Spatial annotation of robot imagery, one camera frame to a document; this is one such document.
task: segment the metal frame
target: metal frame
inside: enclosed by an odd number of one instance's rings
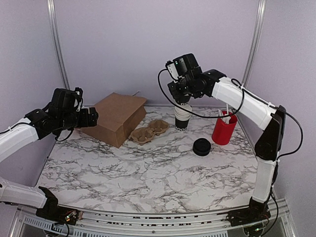
[[[53,41],[55,45],[59,70],[62,76],[64,87],[66,89],[70,89],[69,81],[68,81],[68,77],[66,73],[66,68],[64,64],[63,54],[62,54],[61,46],[60,46],[54,0],[47,0],[47,7],[48,7],[49,21],[50,21],[51,32],[52,32]]]
[[[277,201],[279,217],[283,225],[289,223],[289,210],[284,199]],[[123,213],[88,209],[82,211],[82,219],[75,226],[70,226],[70,237],[228,237],[229,230],[240,229],[258,224],[231,227],[226,220],[227,212],[237,208],[195,213]],[[276,217],[276,205],[269,202],[271,220]],[[10,237],[19,237],[23,225],[31,225],[56,234],[66,235],[64,226],[53,226],[54,222],[35,215],[34,208],[19,206],[10,231]],[[287,237],[295,237],[290,228],[285,228]]]
[[[251,48],[250,48],[249,57],[248,57],[247,65],[245,68],[245,72],[244,72],[243,78],[242,78],[242,83],[244,84],[245,87],[247,87],[247,85],[248,85],[253,61],[254,61],[256,52],[258,50],[259,40],[260,40],[262,25],[263,25],[263,19],[264,19],[264,15],[265,15],[265,10],[266,10],[266,0],[259,0],[257,18],[256,18],[256,23],[255,23],[255,29],[253,32]]]

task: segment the wire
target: wire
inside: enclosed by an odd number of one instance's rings
[[[13,125],[10,129],[7,129],[7,130],[5,130],[5,131],[3,131],[3,132],[0,132],[0,135],[7,133],[7,132],[9,132],[10,130],[14,129],[16,126],[22,125],[22,124],[28,125],[28,126],[30,126],[30,127],[34,127],[33,125],[31,125],[31,124],[29,124],[29,123],[27,123],[27,122],[18,122],[18,123],[16,123],[15,125]]]
[[[292,151],[292,152],[287,152],[287,153],[284,153],[284,154],[282,154],[282,155],[279,155],[277,158],[276,158],[276,160],[278,160],[280,157],[284,157],[284,156],[288,156],[288,155],[291,155],[291,154],[294,154],[294,153],[296,153],[299,149],[301,149],[301,146],[302,146],[302,144],[303,144],[303,129],[302,129],[302,126],[300,125],[300,123],[298,122],[298,120],[294,117],[294,116],[292,116],[291,114],[289,114],[288,112],[286,112],[286,111],[283,111],[283,110],[280,110],[281,112],[283,112],[283,113],[285,113],[287,116],[289,116],[291,119],[293,119],[294,120],[294,122],[296,122],[296,124],[298,125],[298,127],[300,128],[300,132],[301,132],[301,141],[300,141],[300,144],[298,145],[298,147],[294,150],[294,151]]]
[[[71,130],[71,132],[68,134],[68,136],[65,138],[65,139],[63,139],[63,140],[58,140],[58,137],[56,137],[55,138],[55,140],[57,141],[57,142],[64,142],[64,141],[66,141],[68,138],[70,138],[70,136],[71,136],[71,134],[74,132],[74,130],[72,129]]]
[[[65,237],[68,237],[69,234],[70,234],[70,228],[69,228],[69,225],[67,224],[67,222],[66,222],[65,220],[63,220],[63,219],[57,219],[57,222],[54,223],[54,224],[51,226],[51,230],[53,230],[53,227],[54,227],[55,225],[59,225],[61,222],[62,222],[64,225],[66,225],[66,227],[67,227],[67,234],[66,234]],[[52,236],[60,237],[60,236],[63,236],[62,234],[56,235],[55,233],[47,233],[44,229],[43,229],[43,231],[44,231],[44,234],[46,235],[46,237],[52,237]]]
[[[251,92],[249,92],[249,91],[247,91],[247,90],[244,90],[244,92],[246,92],[246,93],[247,93],[248,95],[250,95],[252,98],[254,98],[254,99],[260,101],[261,103],[263,103],[263,104],[265,104],[265,105],[268,105],[270,108],[276,109],[276,110],[278,110],[278,111],[281,111],[282,113],[284,113],[285,115],[287,115],[287,116],[289,116],[291,119],[293,119],[294,122],[296,122],[296,124],[298,125],[298,127],[299,127],[299,129],[300,129],[300,132],[301,132],[301,141],[300,141],[300,144],[298,145],[298,147],[297,147],[294,151],[288,152],[288,153],[284,153],[284,154],[282,154],[282,155],[279,155],[279,156],[276,158],[276,160],[278,160],[280,157],[284,157],[284,156],[288,156],[288,155],[291,155],[291,154],[296,153],[296,152],[301,148],[301,146],[302,146],[302,144],[303,144],[303,137],[304,137],[303,129],[302,129],[302,126],[300,125],[299,121],[298,121],[293,115],[289,114],[287,111],[284,111],[284,110],[280,109],[279,107],[275,107],[275,106],[269,105],[268,102],[266,102],[266,101],[260,99],[259,97],[255,96],[255,95],[252,94]]]
[[[198,114],[196,114],[196,113],[193,113],[192,111],[186,110],[186,109],[180,107],[179,105],[173,103],[173,102],[169,99],[169,97],[166,95],[166,93],[164,92],[164,90],[163,90],[163,88],[162,88],[162,86],[161,86],[161,83],[160,83],[160,74],[161,74],[163,71],[167,71],[167,69],[162,69],[162,70],[158,73],[158,84],[159,84],[159,87],[160,87],[161,92],[163,93],[163,95],[166,97],[166,99],[167,99],[172,105],[174,105],[175,107],[177,107],[177,108],[179,108],[179,109],[181,109],[181,110],[184,110],[184,111],[187,112],[187,113],[190,113],[190,114],[192,114],[192,115],[195,115],[195,116],[197,116],[197,117],[199,117],[199,118],[203,118],[203,119],[226,118],[226,117],[230,117],[230,116],[232,116],[232,115],[237,114],[237,113],[239,112],[239,110],[241,109],[242,105],[243,105],[243,102],[244,102],[244,99],[245,99],[245,93],[244,93],[244,89],[241,89],[241,91],[242,91],[241,103],[240,103],[238,109],[235,110],[233,113],[231,113],[231,114],[229,114],[229,115],[224,115],[224,116],[202,116],[202,115],[198,115]],[[232,79],[232,82],[233,82],[233,81],[234,81],[235,83],[238,83],[238,84],[239,84],[239,87],[241,88],[241,83],[240,83],[237,79]]]
[[[276,204],[276,219],[275,221],[272,223],[272,225],[270,226],[270,228],[268,228],[268,230],[266,232],[264,232],[261,236],[265,236],[271,229],[272,227],[276,224],[277,222],[277,218],[278,218],[278,204],[277,204],[277,200],[276,200],[276,197],[273,193],[271,193],[271,197],[273,199],[273,201],[275,202]]]

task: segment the lavender backdrop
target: lavender backdrop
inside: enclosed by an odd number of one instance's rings
[[[44,107],[62,81],[46,1],[0,1],[0,130]],[[53,137],[29,145],[0,165],[0,176],[34,186]],[[0,203],[0,236],[6,237],[16,208]]]
[[[283,157],[275,190],[285,197],[298,236],[314,237],[316,232],[316,2],[274,0],[267,2],[264,26],[248,89],[282,104],[304,130],[301,150]],[[253,141],[260,132],[244,119]],[[298,146],[297,125],[286,120],[281,153]]]
[[[203,70],[242,79],[258,1],[56,1],[56,16],[71,85],[95,104],[115,91],[168,104],[157,74],[167,60],[194,53]],[[170,82],[168,73],[161,75]],[[205,97],[191,104],[218,105]]]

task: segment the metal bar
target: metal bar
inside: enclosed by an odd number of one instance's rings
[[[62,54],[62,50],[60,46],[54,0],[47,0],[47,6],[48,6],[48,16],[49,16],[56,56],[58,60],[59,70],[62,76],[64,87],[66,89],[70,89],[69,81],[68,81],[68,77],[66,73],[66,68],[65,68],[65,63],[63,59],[63,54]]]
[[[251,47],[250,47],[247,65],[246,65],[245,72],[244,72],[243,78],[242,78],[242,83],[244,84],[245,87],[247,87],[247,85],[249,83],[249,78],[250,78],[250,73],[251,73],[253,61],[254,61],[256,52],[258,50],[259,40],[260,40],[262,25],[263,25],[263,20],[264,20],[265,9],[266,9],[266,0],[259,0],[257,18],[256,18],[256,22],[255,22],[254,32],[253,32],[252,43],[251,43]]]
[[[279,199],[278,202],[285,202],[285,199]],[[274,201],[270,200],[268,205],[273,205]],[[202,215],[212,215],[212,214],[222,214],[222,213],[226,213],[228,211],[231,210],[236,210],[236,209],[240,209],[240,208],[245,208],[248,207],[247,205],[244,206],[237,206],[234,208],[227,208],[227,209],[223,209],[223,210],[214,210],[214,211],[201,211],[201,212],[191,212],[191,213],[130,213],[130,212],[114,212],[114,211],[101,211],[101,210],[89,210],[89,209],[85,209],[85,208],[77,208],[74,206],[67,206],[67,205],[60,205],[63,207],[67,207],[67,208],[75,208],[79,211],[83,211],[84,213],[95,213],[95,214],[103,214],[103,215],[115,215],[115,216],[124,216],[124,217],[134,217],[134,216],[138,216],[138,217],[184,217],[184,216],[190,216],[190,215],[198,215],[198,216],[202,216]]]

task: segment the cardboard cup holder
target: cardboard cup holder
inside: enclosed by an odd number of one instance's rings
[[[154,120],[147,127],[140,127],[131,132],[130,138],[140,145],[153,140],[154,136],[166,132],[169,129],[169,124],[161,119]]]
[[[166,132],[169,128],[169,124],[161,119],[151,121],[148,124],[148,127],[154,130],[155,135],[159,136],[160,134]]]

